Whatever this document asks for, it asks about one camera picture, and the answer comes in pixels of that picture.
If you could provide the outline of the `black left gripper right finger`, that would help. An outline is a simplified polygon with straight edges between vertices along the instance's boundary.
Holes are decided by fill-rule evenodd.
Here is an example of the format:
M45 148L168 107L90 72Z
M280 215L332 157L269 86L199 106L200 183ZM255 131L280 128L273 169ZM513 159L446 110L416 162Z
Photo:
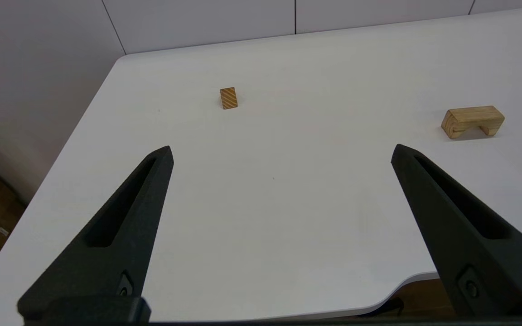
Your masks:
M413 148L391 164L460 316L522 316L522 233Z

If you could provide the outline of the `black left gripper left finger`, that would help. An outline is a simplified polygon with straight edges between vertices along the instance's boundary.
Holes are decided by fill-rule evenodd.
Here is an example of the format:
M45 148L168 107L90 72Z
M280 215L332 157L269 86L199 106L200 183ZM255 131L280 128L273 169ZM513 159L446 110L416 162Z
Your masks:
M19 299L42 314L60 299L139 297L174 167L172 150L147 155Z

